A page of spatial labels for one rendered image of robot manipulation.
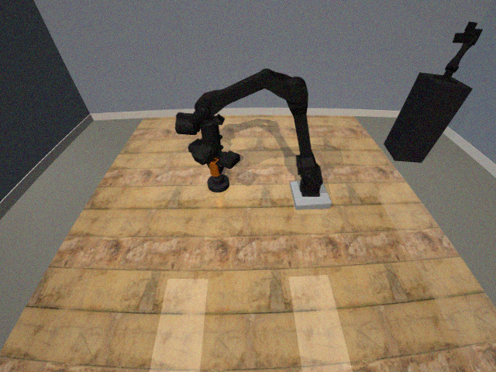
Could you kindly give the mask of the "orange knob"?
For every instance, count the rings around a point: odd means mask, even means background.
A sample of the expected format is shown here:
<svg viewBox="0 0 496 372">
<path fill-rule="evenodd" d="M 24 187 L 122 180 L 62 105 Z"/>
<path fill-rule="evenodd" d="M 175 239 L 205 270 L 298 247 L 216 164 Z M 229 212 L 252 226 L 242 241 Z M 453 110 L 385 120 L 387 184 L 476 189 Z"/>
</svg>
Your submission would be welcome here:
<svg viewBox="0 0 496 372">
<path fill-rule="evenodd" d="M 218 165 L 215 164 L 215 162 L 217 162 L 217 161 L 218 161 L 218 158 L 214 157 L 212 162 L 209 164 L 210 173 L 213 177 L 218 177 L 219 175 L 221 175 L 219 173 Z"/>
</svg>

